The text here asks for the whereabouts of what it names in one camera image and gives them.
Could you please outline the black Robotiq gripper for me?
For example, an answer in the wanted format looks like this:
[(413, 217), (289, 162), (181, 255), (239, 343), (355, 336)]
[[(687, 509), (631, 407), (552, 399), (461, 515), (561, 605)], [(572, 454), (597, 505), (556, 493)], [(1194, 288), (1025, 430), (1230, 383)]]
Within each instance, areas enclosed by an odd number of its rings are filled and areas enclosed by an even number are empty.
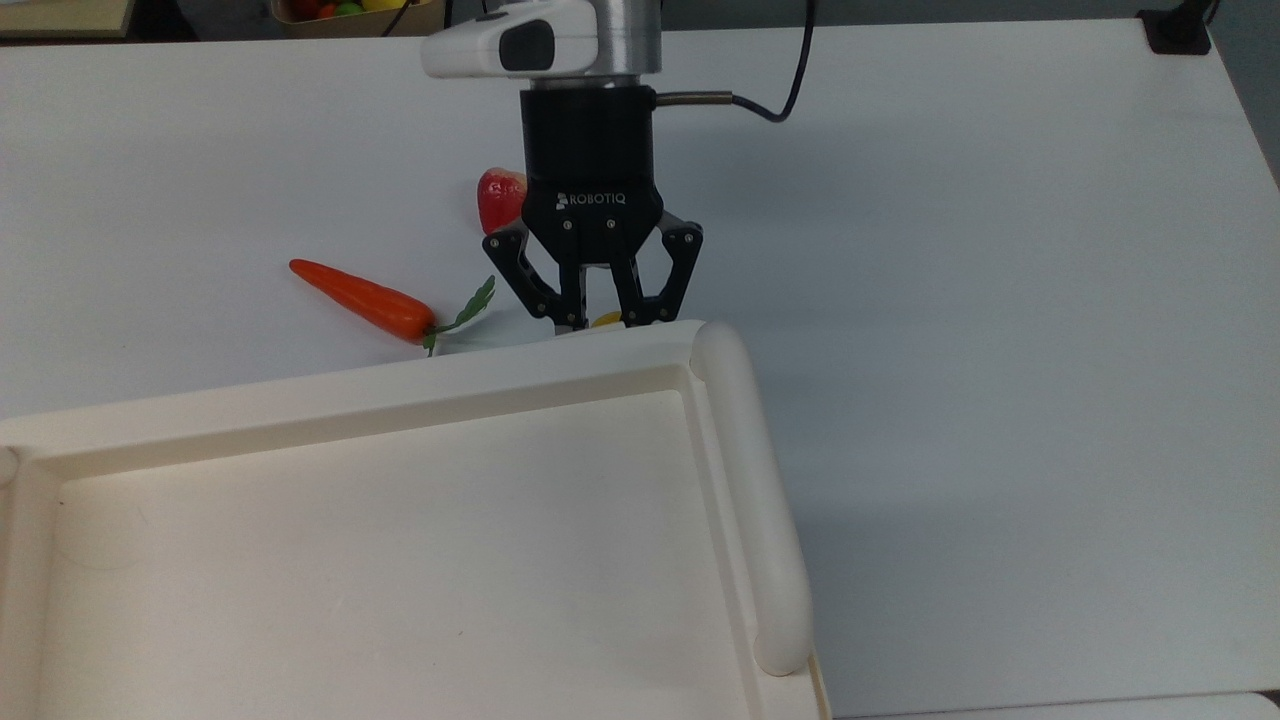
[[(559, 334), (589, 327), (585, 265), (609, 264), (620, 320), (627, 327), (672, 322), (684, 306), (704, 236), (699, 224), (663, 214), (654, 179), (655, 109), (657, 92), (646, 85), (520, 95), (525, 224), (486, 234), (483, 250), (527, 313), (552, 320)], [(653, 231), (660, 234), (669, 273), (650, 293), (637, 254)], [(530, 261), (531, 243), (554, 263), (557, 288)]]

